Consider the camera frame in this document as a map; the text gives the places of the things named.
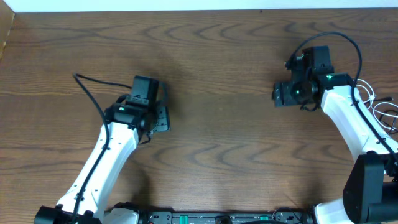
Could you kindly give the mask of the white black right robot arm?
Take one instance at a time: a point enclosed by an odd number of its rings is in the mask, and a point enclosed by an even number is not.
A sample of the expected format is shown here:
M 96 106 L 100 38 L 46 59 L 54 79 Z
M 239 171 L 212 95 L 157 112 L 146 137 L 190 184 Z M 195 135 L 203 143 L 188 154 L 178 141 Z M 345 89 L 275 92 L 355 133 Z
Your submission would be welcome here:
M 341 198 L 316 205 L 315 223 L 397 220 L 397 141 L 379 125 L 347 73 L 335 73 L 327 46 L 304 49 L 285 66 L 287 82 L 274 84 L 276 106 L 321 109 L 338 128 L 354 160 Z

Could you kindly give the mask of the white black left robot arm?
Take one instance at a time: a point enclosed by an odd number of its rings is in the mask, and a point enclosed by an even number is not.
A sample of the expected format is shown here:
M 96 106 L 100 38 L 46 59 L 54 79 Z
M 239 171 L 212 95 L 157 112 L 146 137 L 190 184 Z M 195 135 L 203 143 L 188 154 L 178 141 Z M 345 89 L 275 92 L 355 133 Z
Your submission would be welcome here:
M 130 93 L 100 110 L 101 132 L 90 157 L 67 193 L 54 207 L 40 207 L 34 223 L 145 223 L 129 208 L 106 210 L 109 196 L 128 157 L 142 137 L 170 129 L 165 83 L 136 76 Z

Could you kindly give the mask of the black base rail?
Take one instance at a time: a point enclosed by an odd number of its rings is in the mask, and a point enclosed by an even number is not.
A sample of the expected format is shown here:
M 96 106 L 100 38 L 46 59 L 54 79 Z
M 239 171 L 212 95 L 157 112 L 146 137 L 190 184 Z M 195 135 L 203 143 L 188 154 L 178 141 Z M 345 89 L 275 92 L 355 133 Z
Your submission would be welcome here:
M 131 202 L 116 204 L 105 212 L 104 223 L 132 224 L 241 224 L 283 223 L 312 224 L 315 219 L 306 210 L 280 207 L 274 211 L 176 211 L 172 208 L 142 207 Z

